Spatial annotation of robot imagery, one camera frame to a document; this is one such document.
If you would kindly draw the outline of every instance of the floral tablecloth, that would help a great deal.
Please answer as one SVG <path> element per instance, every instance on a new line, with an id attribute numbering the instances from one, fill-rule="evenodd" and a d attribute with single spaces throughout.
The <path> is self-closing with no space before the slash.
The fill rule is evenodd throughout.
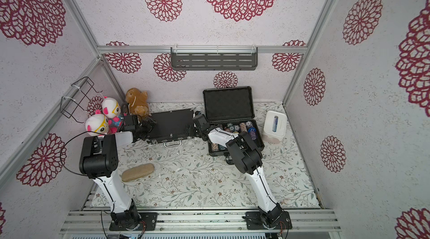
<path id="1" fill-rule="evenodd" d="M 194 109 L 203 111 L 202 103 L 151 103 L 152 113 Z M 254 103 L 255 120 L 263 130 L 269 110 L 285 113 L 280 102 Z M 283 207 L 319 208 L 314 189 L 289 126 L 281 144 L 265 142 L 263 167 L 267 182 Z M 143 141 L 118 149 L 118 171 L 153 163 L 155 172 L 124 183 L 138 207 L 255 207 L 257 197 L 245 175 L 225 157 L 211 157 L 208 144 L 200 138 L 183 140 L 179 147 L 165 148 Z M 108 206 L 97 188 L 93 207 Z"/>

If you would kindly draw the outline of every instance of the poker chip case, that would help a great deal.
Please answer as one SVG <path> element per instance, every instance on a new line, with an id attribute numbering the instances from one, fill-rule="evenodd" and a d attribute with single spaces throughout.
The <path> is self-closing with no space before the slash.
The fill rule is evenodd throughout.
<path id="1" fill-rule="evenodd" d="M 255 143 L 260 150 L 264 149 L 260 130 L 254 120 L 254 104 L 252 102 L 251 87 L 234 87 L 225 89 L 210 89 L 203 91 L 205 114 L 209 124 L 226 126 L 228 123 L 239 125 L 250 121 L 256 129 Z M 212 151 L 212 143 L 208 142 L 209 155 L 228 156 L 228 150 Z"/>

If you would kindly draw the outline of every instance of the wallpaper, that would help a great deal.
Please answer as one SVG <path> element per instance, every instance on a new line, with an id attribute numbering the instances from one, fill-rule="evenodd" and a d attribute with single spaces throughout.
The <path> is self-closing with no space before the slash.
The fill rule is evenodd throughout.
<path id="1" fill-rule="evenodd" d="M 90 78 L 97 91 L 118 98 L 102 69 L 95 70 Z M 82 87 L 84 92 L 87 89 L 88 86 Z M 82 93 L 78 93 L 75 99 L 82 97 Z M 99 98 L 100 94 L 91 90 L 90 100 L 84 98 L 82 107 L 88 111 L 98 108 L 96 100 Z M 73 109 L 71 106 L 67 111 L 72 112 Z M 79 108 L 73 116 L 80 122 L 88 118 L 88 114 Z M 55 238 L 68 212 L 81 208 L 93 181 L 69 173 L 62 163 L 79 173 L 79 157 L 86 134 L 65 144 L 84 131 L 83 123 L 62 116 L 1 190 L 0 238 Z"/>
<path id="2" fill-rule="evenodd" d="M 204 111 L 203 103 L 150 103 L 150 111 L 178 109 Z M 255 103 L 255 121 L 263 130 L 267 111 L 285 113 L 281 102 Z M 264 143 L 263 168 L 269 187 L 283 207 L 319 208 L 312 183 L 287 125 L 280 144 Z M 124 183 L 126 192 L 139 207 L 256 207 L 257 197 L 246 176 L 225 157 L 212 157 L 208 143 L 200 138 L 187 139 L 182 145 L 166 149 L 162 144 L 137 141 L 118 150 L 120 174 L 144 163 L 153 163 L 155 171 Z M 109 203 L 97 189 L 92 206 Z"/>
<path id="3" fill-rule="evenodd" d="M 325 0 L 76 0 L 99 44 L 307 42 Z"/>
<path id="4" fill-rule="evenodd" d="M 0 28 L 3 165 L 93 54 L 62 0 L 1 0 Z"/>
<path id="5" fill-rule="evenodd" d="M 254 71 L 174 71 L 167 53 L 106 54 L 123 89 L 146 90 L 149 102 L 203 102 L 205 89 L 236 86 L 251 86 L 255 102 L 281 101 L 300 58 L 260 53 Z"/>
<path id="6" fill-rule="evenodd" d="M 339 0 L 287 105 L 346 238 L 430 236 L 429 14 L 430 0 Z"/>

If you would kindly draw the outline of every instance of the wire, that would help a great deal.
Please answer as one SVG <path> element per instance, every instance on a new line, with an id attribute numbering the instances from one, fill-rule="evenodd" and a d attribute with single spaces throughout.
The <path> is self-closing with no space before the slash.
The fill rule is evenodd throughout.
<path id="1" fill-rule="evenodd" d="M 109 239 L 105 231 L 105 226 L 103 225 L 103 217 L 101 216 L 101 211 L 100 211 L 100 220 L 101 220 L 101 227 L 103 228 L 103 232 L 105 233 L 106 239 Z"/>
<path id="2" fill-rule="evenodd" d="M 146 223 L 142 220 L 142 222 L 141 222 L 144 226 L 143 226 L 143 230 L 142 230 L 142 233 L 140 234 L 140 236 L 138 237 L 138 239 L 142 239 L 142 237 L 143 237 L 143 233 L 145 232 L 145 230 L 146 230 Z"/>
<path id="3" fill-rule="evenodd" d="M 70 140 L 68 140 L 68 141 L 66 142 L 66 144 L 64 144 L 64 146 L 63 146 L 63 147 L 64 147 L 64 148 L 66 148 L 66 145 L 67 145 L 68 143 L 70 143 L 73 139 L 77 138 L 78 136 L 80 136 L 80 135 L 82 135 L 82 134 L 86 134 L 86 133 L 101 134 L 101 133 L 96 133 L 95 131 L 90 131 L 90 130 L 88 130 L 88 131 L 84 131 L 83 133 L 80 133 L 80 134 L 78 134 L 78 135 L 76 135 L 76 136 L 72 137 Z M 67 168 L 67 167 L 66 167 L 65 163 L 63 162 L 63 159 L 60 159 L 60 162 L 61 162 L 61 165 L 64 167 L 64 169 L 66 169 L 67 171 L 71 172 L 72 174 L 80 175 L 80 176 L 83 176 L 83 177 L 87 177 L 87 175 L 86 175 L 86 174 L 80 174 L 80 173 L 75 173 L 75 172 L 71 171 L 69 168 Z"/>

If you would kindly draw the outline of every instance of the white wall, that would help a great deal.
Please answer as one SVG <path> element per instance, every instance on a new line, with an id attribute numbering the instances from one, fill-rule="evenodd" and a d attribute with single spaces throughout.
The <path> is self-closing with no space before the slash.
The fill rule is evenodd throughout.
<path id="1" fill-rule="evenodd" d="M 121 53 L 125 58 L 130 58 L 130 54 Z M 138 54 L 141 65 L 134 73 L 122 72 L 121 68 L 114 69 L 114 74 L 123 89 L 127 91 L 137 87 L 142 91 L 147 90 L 149 102 L 203 102 L 203 90 L 223 86 L 224 84 L 220 82 L 225 81 L 230 87 L 251 86 L 252 96 L 256 102 L 279 101 L 285 96 L 285 88 L 294 74 L 294 71 L 276 70 L 272 65 L 273 54 L 267 53 L 258 54 L 258 66 L 254 71 L 176 72 L 160 64 L 160 59 L 164 60 L 164 63 L 169 61 L 170 55 L 161 55 Z"/>
<path id="2" fill-rule="evenodd" d="M 179 15 L 168 15 L 171 21 L 161 21 L 151 13 L 147 1 L 151 3 L 77 0 L 99 43 L 120 41 L 129 45 L 282 45 L 295 39 L 306 42 L 325 0 L 274 0 L 273 6 L 260 16 L 239 21 L 225 19 L 207 0 L 172 0 L 177 5 L 181 3 Z M 264 0 L 255 8 L 268 5 Z"/>
<path id="3" fill-rule="evenodd" d="M 102 69 L 95 70 L 90 78 L 94 81 L 96 90 L 102 90 L 105 96 L 118 100 Z M 94 96 L 98 97 L 100 94 L 91 90 L 89 97 Z M 80 100 L 82 94 L 78 93 L 75 98 Z M 87 99 L 84 99 L 82 106 L 88 107 Z M 73 115 L 81 122 L 88 118 L 79 108 Z M 63 146 L 69 139 L 84 131 L 83 123 L 62 116 L 49 131 L 52 136 L 46 137 L 30 161 L 2 189 L 0 203 L 5 211 L 5 222 L 2 224 L 0 220 L 0 238 L 55 238 L 68 212 L 82 207 L 93 181 L 66 171 L 59 164 L 59 158 L 64 158 L 67 168 L 79 173 L 82 142 L 87 135 L 77 137 L 65 148 Z"/>
<path id="4" fill-rule="evenodd" d="M 381 0 L 373 33 L 354 45 L 346 42 L 343 31 L 348 12 L 358 1 L 337 3 L 287 113 L 314 183 L 325 206 L 335 210 L 345 238 L 426 238 L 430 117 L 425 107 L 408 101 L 396 64 L 408 25 L 422 12 L 422 29 L 417 32 L 426 29 L 424 37 L 418 33 L 410 37 L 421 38 L 421 45 L 427 42 L 418 45 L 423 53 L 417 57 L 411 50 L 411 61 L 424 71 L 410 72 L 421 78 L 423 84 L 412 85 L 428 100 L 429 0 Z M 320 86 L 325 91 L 320 102 L 310 105 L 304 80 L 314 68 L 324 74 L 325 84 L 321 81 Z M 326 167 L 321 152 L 326 155 L 323 141 L 330 136 L 343 150 L 337 144 L 338 155 Z M 414 228 L 422 234 L 408 237 Z"/>
<path id="5" fill-rule="evenodd" d="M 44 47 L 0 33 L 0 165 L 94 58 L 68 13 L 65 22 L 63 35 Z"/>

